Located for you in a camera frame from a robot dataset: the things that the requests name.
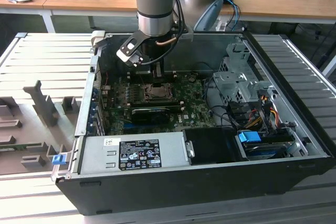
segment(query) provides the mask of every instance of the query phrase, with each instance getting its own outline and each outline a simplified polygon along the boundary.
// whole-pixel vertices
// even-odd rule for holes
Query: cable
[[[109,75],[108,75],[107,72],[106,72],[106,82],[105,82],[105,85],[104,85],[104,86],[107,85],[108,80],[109,80]]]
[[[329,35],[331,34],[332,30],[334,29],[334,27],[336,26],[336,22],[335,24],[333,24],[333,26],[330,28],[329,32],[327,33],[327,35],[324,37],[323,41],[317,46],[317,48],[315,49],[312,57],[310,58],[310,61],[313,60],[315,54],[317,53],[317,51],[320,49],[320,47],[323,45],[323,43],[325,42],[325,40],[329,37]]]
[[[166,45],[168,45],[168,44],[173,43],[173,42],[176,41],[176,40],[177,40],[177,37],[174,37],[174,38],[171,38],[171,39],[169,39],[169,40],[166,40],[165,42],[159,42],[159,41],[157,41],[157,42],[156,42],[156,45],[157,45],[157,46],[160,46],[160,47],[163,47],[163,46],[166,46]]]
[[[179,14],[179,21],[178,21],[178,34],[176,35],[176,40],[174,40],[172,42],[172,45],[171,47],[168,49],[168,51],[166,51],[163,55],[161,55],[160,57],[154,59],[154,60],[151,60],[151,61],[148,61],[148,62],[142,62],[140,63],[141,66],[148,66],[148,65],[151,65],[151,64],[154,64],[154,63],[157,63],[159,62],[160,60],[162,60],[164,57],[166,57],[168,54],[170,54],[173,49],[175,48],[177,42],[179,41],[179,38],[181,37],[183,31],[184,31],[184,24],[185,24],[185,19],[184,19],[184,15],[183,15],[183,10],[182,10],[182,6],[181,6],[181,2],[180,0],[175,0],[176,1],[176,5],[177,5],[177,13]]]

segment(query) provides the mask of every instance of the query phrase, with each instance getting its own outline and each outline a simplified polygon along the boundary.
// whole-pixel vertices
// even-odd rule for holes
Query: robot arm
[[[191,20],[191,23],[194,23],[192,27],[202,27],[202,30],[206,30],[204,28],[208,26],[209,18],[208,15],[203,14],[207,13],[209,11],[208,9],[213,7],[214,0],[175,0],[175,2],[176,11],[174,11],[173,0],[136,0],[139,31],[136,31],[117,52],[117,56],[128,66],[150,65],[152,71],[158,67],[163,70],[163,58],[172,51],[184,30],[184,15],[182,9],[187,9],[188,12],[192,13],[195,12],[192,8],[199,8],[201,15],[198,14],[199,12],[196,12],[202,17],[203,22],[199,22],[199,19],[195,18],[195,15],[187,14],[186,16],[188,20]],[[173,12],[179,14],[180,21],[178,22],[178,31],[172,29],[174,28]],[[148,56],[150,61],[143,62],[143,55]],[[161,66],[155,66],[157,62],[159,62],[159,64],[161,62]]]

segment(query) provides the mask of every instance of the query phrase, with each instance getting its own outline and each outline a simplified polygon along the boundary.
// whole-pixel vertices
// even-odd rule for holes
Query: black cable
[[[334,27],[336,26],[336,22],[335,24],[333,24],[333,26],[330,28],[329,32],[327,33],[327,35],[324,37],[323,41],[317,46],[317,48],[315,49],[312,57],[310,58],[310,61],[313,60],[315,54],[317,53],[317,51],[320,49],[320,47],[323,45],[323,43],[325,42],[325,40],[329,37],[329,35],[331,34],[332,30],[334,29]]]
[[[167,52],[165,52],[163,55],[161,55],[160,57],[154,59],[154,60],[151,60],[151,61],[148,61],[148,62],[142,62],[140,63],[141,66],[148,66],[148,65],[151,65],[151,64],[154,64],[154,63],[157,63],[159,62],[160,60],[162,60],[164,57],[166,57],[168,54],[170,54],[173,49],[175,48],[177,42],[179,41],[179,38],[181,37],[182,33],[183,33],[183,30],[184,30],[184,15],[183,15],[183,10],[182,10],[182,7],[181,7],[181,2],[180,0],[175,0],[176,1],[176,5],[177,5],[177,13],[179,15],[179,21],[178,21],[178,34],[176,35],[176,41],[173,42],[171,44],[171,47],[168,49]]]
[[[208,94],[208,90],[209,90],[209,87],[210,87],[210,83],[214,81],[214,77],[212,76],[209,80],[209,82],[207,83],[207,87],[206,87],[206,90],[205,90],[205,93],[204,93],[204,100],[205,100],[205,104],[210,108],[210,110],[212,111],[212,113],[216,116],[218,116],[219,118],[221,119],[224,119],[225,121],[229,122],[229,123],[232,123],[234,124],[237,128],[244,128],[242,125],[240,125],[237,121],[233,120],[232,118],[229,117],[228,118],[225,118],[223,116],[221,116],[220,114],[218,114],[217,112],[213,111],[212,109],[217,107],[217,106],[220,106],[220,105],[217,105],[217,106],[213,106],[213,107],[210,107],[209,106],[209,103],[208,103],[208,100],[207,100],[207,94]],[[223,96],[223,94],[221,93],[221,91],[219,90],[219,88],[217,87],[216,83],[215,83],[215,87],[216,89],[219,91],[219,93]]]

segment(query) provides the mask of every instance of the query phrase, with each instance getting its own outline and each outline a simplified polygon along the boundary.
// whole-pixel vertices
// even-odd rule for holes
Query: blue latch
[[[53,165],[66,165],[67,164],[67,154],[58,154],[52,157]]]
[[[260,136],[256,131],[244,131],[241,132],[238,137],[242,143],[261,142]]]

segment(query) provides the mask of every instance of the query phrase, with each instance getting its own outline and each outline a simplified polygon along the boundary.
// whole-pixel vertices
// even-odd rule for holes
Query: warning label
[[[162,167],[159,140],[120,142],[119,160],[120,170]]]

